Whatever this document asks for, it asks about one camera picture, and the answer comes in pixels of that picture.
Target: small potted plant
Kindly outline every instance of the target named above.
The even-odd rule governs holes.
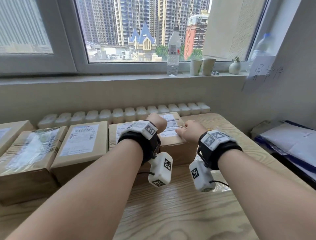
[[[230,74],[239,74],[240,73],[240,59],[239,56],[236,56],[235,59],[232,60],[232,64],[229,66],[228,72]]]

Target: wood grain surface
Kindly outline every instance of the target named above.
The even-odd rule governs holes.
[[[233,136],[243,150],[256,160],[311,189],[222,116],[215,113],[182,117],[196,120],[207,128],[218,127]],[[216,180],[224,181],[219,171]],[[0,239],[4,239],[45,199],[0,206]],[[258,239],[232,191],[197,192],[188,165],[173,168],[170,185],[154,188],[149,184],[132,189],[115,240],[250,240]]]

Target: black cable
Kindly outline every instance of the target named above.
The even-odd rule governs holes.
[[[151,175],[155,175],[154,173],[152,173],[152,172],[139,172],[138,174],[151,174]]]
[[[212,182],[219,182],[219,183],[224,184],[225,186],[227,186],[227,187],[229,187],[229,188],[230,188],[230,186],[229,186],[228,184],[224,183],[224,182],[221,182],[221,181],[215,181],[215,180],[213,180],[213,181],[209,181],[209,183],[212,183]]]

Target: white sensor device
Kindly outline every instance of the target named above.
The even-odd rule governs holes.
[[[203,161],[194,160],[189,166],[194,186],[199,192],[209,192],[216,187],[213,181],[211,169],[204,165]]]
[[[148,175],[149,183],[155,187],[168,185],[171,181],[172,157],[166,152],[161,152],[148,162],[151,164],[150,172],[154,173]]]

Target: blue spire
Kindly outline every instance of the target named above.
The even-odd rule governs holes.
[[[155,40],[154,40],[154,38],[151,36],[151,34],[150,34],[150,32],[149,32],[149,29],[148,29],[148,27],[147,27],[146,22],[144,22],[144,25],[143,25],[142,30],[141,30],[140,35],[139,35],[139,40],[138,40],[138,42],[139,42],[139,43],[143,43],[143,41],[145,40],[146,37],[149,38],[149,40],[151,41],[151,43],[153,43],[153,44],[155,43]]]
[[[134,39],[135,39],[135,37],[136,37],[136,41],[138,41],[139,35],[138,35],[136,29],[134,29],[133,34],[132,34],[131,38],[129,39],[129,41],[130,41],[130,42],[133,42]]]

